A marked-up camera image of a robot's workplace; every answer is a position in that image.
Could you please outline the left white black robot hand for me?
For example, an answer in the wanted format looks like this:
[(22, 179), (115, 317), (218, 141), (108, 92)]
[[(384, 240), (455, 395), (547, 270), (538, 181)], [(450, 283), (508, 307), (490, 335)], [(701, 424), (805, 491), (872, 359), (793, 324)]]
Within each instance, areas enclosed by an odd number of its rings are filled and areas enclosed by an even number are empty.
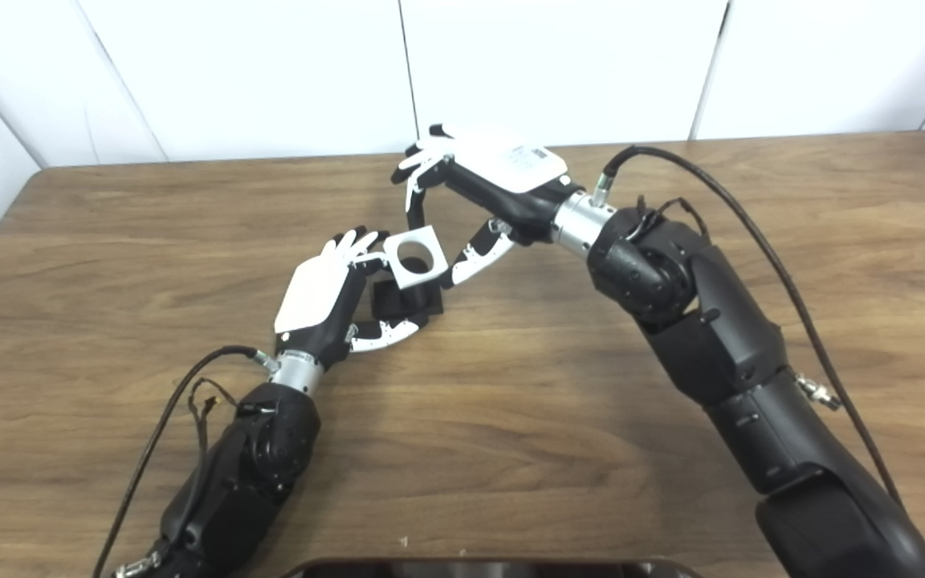
[(356, 320), (371, 275), (388, 270), (385, 253), (375, 251), (386, 230), (357, 226), (334, 235), (320, 253), (295, 268), (273, 321), (276, 355), (301, 352), (331, 369), (352, 352), (390, 347), (420, 332), (426, 312), (389, 320)]

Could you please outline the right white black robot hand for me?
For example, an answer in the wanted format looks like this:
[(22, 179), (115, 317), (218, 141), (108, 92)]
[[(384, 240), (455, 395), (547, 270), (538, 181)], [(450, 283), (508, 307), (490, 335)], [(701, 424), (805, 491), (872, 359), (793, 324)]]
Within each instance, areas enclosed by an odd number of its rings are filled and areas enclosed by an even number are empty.
[(502, 127), (432, 124), (406, 150), (390, 182), (406, 186), (411, 230), (425, 223), (426, 191), (441, 185), (489, 213), (438, 284), (448, 290), (499, 260), (513, 246), (551, 244), (554, 219), (581, 187), (562, 157)]

